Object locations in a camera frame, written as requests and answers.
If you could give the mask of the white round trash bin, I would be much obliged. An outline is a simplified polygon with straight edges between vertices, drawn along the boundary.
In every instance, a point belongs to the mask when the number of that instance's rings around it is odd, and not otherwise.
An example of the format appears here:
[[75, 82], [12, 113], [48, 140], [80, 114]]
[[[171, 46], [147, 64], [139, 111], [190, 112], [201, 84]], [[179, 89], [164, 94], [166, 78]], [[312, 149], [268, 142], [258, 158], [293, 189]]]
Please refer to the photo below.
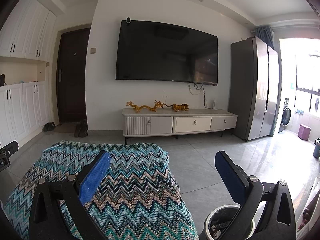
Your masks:
[[218, 239], [227, 229], [239, 208], [239, 205], [223, 205], [213, 210], [204, 221], [199, 239]]

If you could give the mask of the dark shoes by door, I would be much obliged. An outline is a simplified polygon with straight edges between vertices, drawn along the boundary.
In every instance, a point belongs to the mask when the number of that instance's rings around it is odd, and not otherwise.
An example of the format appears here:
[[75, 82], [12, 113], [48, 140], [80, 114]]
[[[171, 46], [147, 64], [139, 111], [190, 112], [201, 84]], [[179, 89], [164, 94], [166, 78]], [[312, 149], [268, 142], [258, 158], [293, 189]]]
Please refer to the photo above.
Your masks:
[[44, 132], [51, 132], [55, 129], [55, 124], [53, 122], [48, 122], [44, 125], [43, 131]]

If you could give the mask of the brown shoes on doormat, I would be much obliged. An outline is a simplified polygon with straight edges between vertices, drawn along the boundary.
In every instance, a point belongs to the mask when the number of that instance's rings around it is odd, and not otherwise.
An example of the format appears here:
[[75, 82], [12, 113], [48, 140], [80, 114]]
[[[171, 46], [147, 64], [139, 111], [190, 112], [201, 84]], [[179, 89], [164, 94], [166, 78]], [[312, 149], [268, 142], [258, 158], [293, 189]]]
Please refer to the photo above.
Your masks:
[[76, 124], [74, 136], [76, 138], [84, 138], [88, 136], [88, 125], [87, 125], [87, 120], [81, 120], [78, 124]]

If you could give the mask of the zigzag knitted table cloth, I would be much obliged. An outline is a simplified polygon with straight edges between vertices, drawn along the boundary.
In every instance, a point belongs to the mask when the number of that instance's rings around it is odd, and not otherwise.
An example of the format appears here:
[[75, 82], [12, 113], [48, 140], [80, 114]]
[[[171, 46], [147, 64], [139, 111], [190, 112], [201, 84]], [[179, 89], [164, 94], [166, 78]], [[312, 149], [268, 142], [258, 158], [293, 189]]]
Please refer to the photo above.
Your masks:
[[108, 239], [197, 239], [192, 215], [169, 169], [168, 153], [156, 144], [89, 144], [61, 140], [45, 149], [4, 204], [22, 239], [41, 178], [61, 181], [77, 174], [100, 151], [110, 166], [85, 208]]

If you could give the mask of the purple storage stool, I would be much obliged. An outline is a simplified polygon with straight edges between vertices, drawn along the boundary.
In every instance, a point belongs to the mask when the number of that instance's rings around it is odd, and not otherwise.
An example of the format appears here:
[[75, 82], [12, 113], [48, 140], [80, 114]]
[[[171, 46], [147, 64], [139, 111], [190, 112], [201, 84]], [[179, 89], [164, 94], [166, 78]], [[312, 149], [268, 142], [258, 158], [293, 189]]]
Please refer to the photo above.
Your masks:
[[300, 124], [298, 137], [302, 140], [308, 141], [310, 132], [311, 132], [311, 127], [304, 124]]

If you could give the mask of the washing machine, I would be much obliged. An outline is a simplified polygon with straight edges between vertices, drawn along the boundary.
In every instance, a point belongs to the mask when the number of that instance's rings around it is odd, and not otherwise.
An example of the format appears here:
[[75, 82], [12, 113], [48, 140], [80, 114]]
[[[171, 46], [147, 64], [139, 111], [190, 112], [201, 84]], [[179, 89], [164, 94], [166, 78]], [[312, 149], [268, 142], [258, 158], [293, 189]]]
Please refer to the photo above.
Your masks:
[[285, 129], [285, 127], [289, 124], [290, 119], [291, 119], [291, 109], [289, 106], [289, 99], [285, 98], [279, 133], [282, 132]]

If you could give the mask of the dark brown entrance door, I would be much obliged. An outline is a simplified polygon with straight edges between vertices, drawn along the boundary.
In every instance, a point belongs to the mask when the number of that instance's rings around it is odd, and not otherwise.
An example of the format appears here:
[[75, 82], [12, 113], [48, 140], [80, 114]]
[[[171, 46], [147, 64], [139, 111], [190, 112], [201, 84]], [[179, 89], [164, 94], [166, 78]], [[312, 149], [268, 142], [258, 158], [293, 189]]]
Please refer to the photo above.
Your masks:
[[59, 121], [86, 119], [85, 70], [90, 29], [63, 33], [57, 56], [56, 96]]

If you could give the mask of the grey double-door refrigerator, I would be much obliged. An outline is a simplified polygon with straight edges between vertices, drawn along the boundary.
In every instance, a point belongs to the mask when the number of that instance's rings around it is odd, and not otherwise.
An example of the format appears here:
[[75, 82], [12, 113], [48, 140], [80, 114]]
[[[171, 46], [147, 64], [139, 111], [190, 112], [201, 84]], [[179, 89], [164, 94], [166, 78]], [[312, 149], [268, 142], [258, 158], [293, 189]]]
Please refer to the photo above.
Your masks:
[[258, 37], [231, 44], [228, 111], [238, 116], [234, 134], [244, 141], [270, 136], [278, 101], [278, 54]]

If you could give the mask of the white TV cabinet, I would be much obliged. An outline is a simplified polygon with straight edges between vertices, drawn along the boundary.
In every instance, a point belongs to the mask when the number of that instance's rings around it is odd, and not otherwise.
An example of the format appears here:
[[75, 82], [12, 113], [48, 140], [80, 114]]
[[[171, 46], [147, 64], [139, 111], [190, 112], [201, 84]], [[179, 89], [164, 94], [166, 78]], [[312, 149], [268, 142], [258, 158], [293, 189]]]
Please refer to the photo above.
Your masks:
[[189, 109], [188, 111], [173, 111], [158, 109], [156, 112], [141, 110], [139, 113], [132, 109], [123, 109], [123, 136], [137, 137], [166, 137], [188, 134], [223, 132], [234, 129], [238, 116], [224, 110]]

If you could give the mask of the golden dragon figurine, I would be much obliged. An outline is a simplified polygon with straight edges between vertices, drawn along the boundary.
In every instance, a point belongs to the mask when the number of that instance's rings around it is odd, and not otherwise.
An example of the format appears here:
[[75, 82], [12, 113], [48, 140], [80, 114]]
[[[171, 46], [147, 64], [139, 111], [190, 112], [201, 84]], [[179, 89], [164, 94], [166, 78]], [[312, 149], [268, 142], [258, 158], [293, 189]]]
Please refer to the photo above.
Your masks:
[[155, 101], [155, 104], [153, 107], [150, 107], [148, 105], [138, 106], [138, 105], [134, 104], [132, 101], [128, 101], [126, 103], [126, 106], [132, 107], [137, 113], [140, 112], [144, 108], [151, 111], [151, 112], [156, 112], [158, 108], [164, 108], [164, 104], [161, 103], [160, 101]]

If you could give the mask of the golden tiger figurine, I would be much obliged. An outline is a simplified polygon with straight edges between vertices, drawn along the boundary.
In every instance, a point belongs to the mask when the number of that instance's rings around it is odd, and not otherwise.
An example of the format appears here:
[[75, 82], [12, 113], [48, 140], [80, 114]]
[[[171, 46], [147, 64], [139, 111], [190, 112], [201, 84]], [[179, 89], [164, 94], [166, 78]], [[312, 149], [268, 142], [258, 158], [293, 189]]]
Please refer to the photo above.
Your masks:
[[175, 112], [179, 112], [179, 111], [189, 111], [189, 105], [188, 104], [181, 104], [181, 105], [177, 105], [177, 104], [172, 104], [170, 106], [166, 105], [168, 108], [172, 109]]

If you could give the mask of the white wall cabinets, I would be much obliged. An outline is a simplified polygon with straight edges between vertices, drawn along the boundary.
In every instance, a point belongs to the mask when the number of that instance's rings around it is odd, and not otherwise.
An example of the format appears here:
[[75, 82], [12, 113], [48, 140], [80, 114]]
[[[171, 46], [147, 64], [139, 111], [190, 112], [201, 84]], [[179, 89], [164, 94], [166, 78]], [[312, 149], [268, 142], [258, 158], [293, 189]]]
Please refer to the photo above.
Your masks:
[[20, 0], [1, 29], [1, 145], [26, 143], [50, 120], [47, 66], [56, 16]]

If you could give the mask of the black wall television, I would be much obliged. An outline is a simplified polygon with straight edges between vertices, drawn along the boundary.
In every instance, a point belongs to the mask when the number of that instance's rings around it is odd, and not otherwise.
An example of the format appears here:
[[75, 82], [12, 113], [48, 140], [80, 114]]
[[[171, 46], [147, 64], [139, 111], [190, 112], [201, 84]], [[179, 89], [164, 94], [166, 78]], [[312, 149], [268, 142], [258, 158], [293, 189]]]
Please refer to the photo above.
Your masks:
[[218, 38], [179, 25], [123, 20], [116, 79], [218, 84]]

